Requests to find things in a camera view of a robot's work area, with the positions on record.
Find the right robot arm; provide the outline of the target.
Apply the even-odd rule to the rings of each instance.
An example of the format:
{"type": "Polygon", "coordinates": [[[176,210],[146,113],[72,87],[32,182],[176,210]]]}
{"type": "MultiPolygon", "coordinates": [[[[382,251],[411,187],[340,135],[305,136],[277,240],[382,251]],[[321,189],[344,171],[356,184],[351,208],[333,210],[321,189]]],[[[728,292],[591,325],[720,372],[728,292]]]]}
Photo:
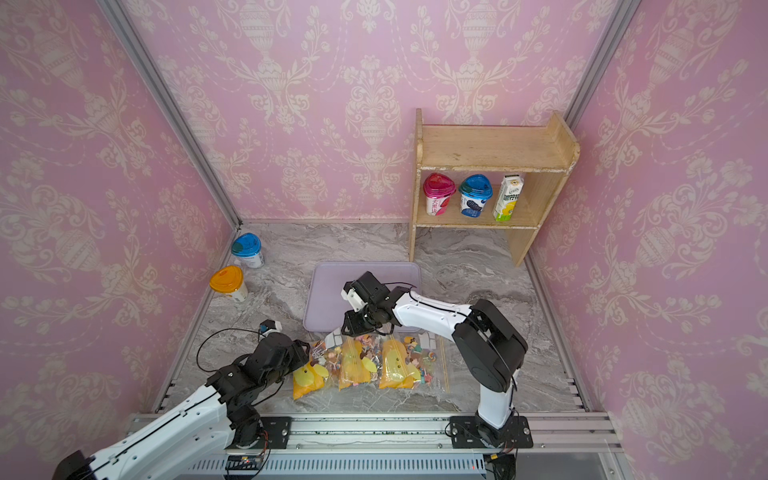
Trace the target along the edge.
{"type": "Polygon", "coordinates": [[[389,323],[452,341],[480,384],[474,417],[477,438],[490,447],[512,440],[521,425],[513,418],[513,398],[528,344],[494,303],[481,299],[471,305],[451,304],[404,286],[390,289],[369,271],[347,282],[341,296],[351,306],[344,314],[344,335],[379,333],[389,323]]]}

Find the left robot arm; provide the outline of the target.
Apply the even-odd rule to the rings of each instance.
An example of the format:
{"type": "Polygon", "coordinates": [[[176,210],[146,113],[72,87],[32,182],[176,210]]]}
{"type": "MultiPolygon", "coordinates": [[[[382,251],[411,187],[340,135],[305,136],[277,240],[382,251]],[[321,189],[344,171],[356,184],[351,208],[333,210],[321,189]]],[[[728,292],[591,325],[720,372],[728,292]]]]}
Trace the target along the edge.
{"type": "Polygon", "coordinates": [[[91,456],[76,451],[55,479],[174,479],[229,446],[270,446],[258,396],[310,360],[311,347],[270,330],[253,353],[214,370],[206,383],[158,419],[91,456]]]}

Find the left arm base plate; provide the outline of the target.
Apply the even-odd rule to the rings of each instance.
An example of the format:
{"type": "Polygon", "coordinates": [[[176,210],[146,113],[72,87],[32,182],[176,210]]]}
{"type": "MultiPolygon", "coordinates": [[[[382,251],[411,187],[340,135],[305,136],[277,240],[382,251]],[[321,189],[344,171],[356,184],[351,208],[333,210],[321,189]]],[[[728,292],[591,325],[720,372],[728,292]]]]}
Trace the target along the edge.
{"type": "Polygon", "coordinates": [[[293,418],[267,416],[238,425],[228,449],[284,450],[287,448],[293,418]]]}

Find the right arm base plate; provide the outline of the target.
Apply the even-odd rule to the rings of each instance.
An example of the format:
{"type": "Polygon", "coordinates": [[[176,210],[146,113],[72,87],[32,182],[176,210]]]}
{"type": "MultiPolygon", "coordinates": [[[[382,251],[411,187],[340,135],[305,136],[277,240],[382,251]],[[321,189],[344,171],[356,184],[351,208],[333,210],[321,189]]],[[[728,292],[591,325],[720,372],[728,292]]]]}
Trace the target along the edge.
{"type": "Polygon", "coordinates": [[[513,415],[500,429],[495,429],[479,416],[451,416],[444,433],[454,449],[530,449],[534,442],[528,419],[513,415]]]}

